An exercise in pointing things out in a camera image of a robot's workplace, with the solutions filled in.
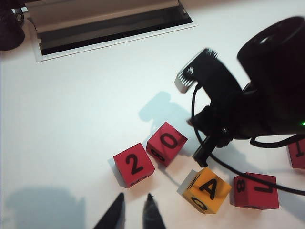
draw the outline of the toy block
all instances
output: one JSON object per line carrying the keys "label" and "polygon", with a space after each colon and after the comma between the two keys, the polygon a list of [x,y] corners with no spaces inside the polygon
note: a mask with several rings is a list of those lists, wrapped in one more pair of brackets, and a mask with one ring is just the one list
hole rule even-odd
{"label": "toy block", "polygon": [[199,212],[215,214],[231,190],[231,186],[208,167],[198,172],[183,192]]}
{"label": "toy block", "polygon": [[[255,173],[246,174],[276,184],[276,178],[274,176]],[[234,177],[234,199],[235,206],[237,207],[260,210],[279,208],[276,188],[269,187],[241,176]]]}
{"label": "toy block", "polygon": [[288,145],[292,168],[305,168],[305,139]]}
{"label": "toy block", "polygon": [[154,166],[141,143],[115,155],[113,159],[127,188],[147,178],[154,172]]}
{"label": "toy block", "polygon": [[168,166],[181,150],[187,138],[165,122],[148,140],[146,151]]}

